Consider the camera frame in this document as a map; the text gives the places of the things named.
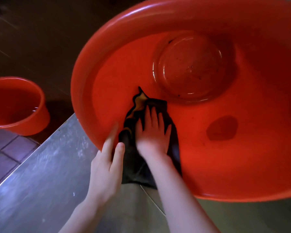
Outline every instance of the black cloth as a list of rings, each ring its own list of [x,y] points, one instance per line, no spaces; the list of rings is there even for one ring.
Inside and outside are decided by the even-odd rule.
[[[139,93],[133,97],[133,102],[134,106],[128,111],[125,117],[124,129],[119,134],[119,141],[125,144],[122,184],[137,183],[157,189],[147,163],[140,156],[136,148],[135,125],[138,119],[141,118],[142,127],[144,128],[145,108],[147,105],[150,109],[155,106],[157,114],[162,113],[165,132],[168,125],[172,125],[167,155],[171,157],[175,168],[181,175],[177,129],[167,113],[167,101],[148,98],[139,87]]]

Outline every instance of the metal table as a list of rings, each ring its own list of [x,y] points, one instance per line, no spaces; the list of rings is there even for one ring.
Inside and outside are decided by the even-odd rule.
[[[85,198],[97,152],[72,115],[0,185],[0,233],[58,232]],[[200,201],[222,232],[291,232],[291,199]],[[122,185],[96,232],[169,232],[157,191]]]

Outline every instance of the brown floor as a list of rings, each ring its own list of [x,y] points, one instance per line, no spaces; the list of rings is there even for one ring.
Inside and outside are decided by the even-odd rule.
[[[0,0],[0,76],[37,83],[51,115],[49,126],[32,140],[0,131],[0,183],[73,114],[70,78],[83,45],[105,22],[141,1]]]

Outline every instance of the hand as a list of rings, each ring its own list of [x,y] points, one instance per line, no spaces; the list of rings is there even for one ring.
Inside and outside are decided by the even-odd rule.
[[[117,144],[112,160],[112,149],[117,134],[116,124],[107,137],[101,151],[91,164],[91,177],[85,202],[105,205],[120,189],[123,174],[124,143]]]
[[[164,133],[164,120],[162,113],[159,113],[159,120],[155,107],[150,109],[147,106],[145,111],[145,127],[142,130],[141,120],[136,123],[136,146],[140,155],[147,161],[156,155],[166,155],[171,125],[168,126],[166,134]]]

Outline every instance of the person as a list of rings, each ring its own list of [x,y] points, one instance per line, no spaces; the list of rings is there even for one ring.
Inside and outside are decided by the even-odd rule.
[[[125,146],[118,143],[112,159],[112,149],[118,126],[106,139],[91,164],[91,177],[86,198],[73,211],[59,233],[93,232],[103,211],[120,189]],[[192,195],[167,156],[171,125],[164,132],[162,114],[155,107],[145,110],[145,127],[136,123],[136,147],[147,162],[165,210],[171,233],[219,232],[198,201]]]

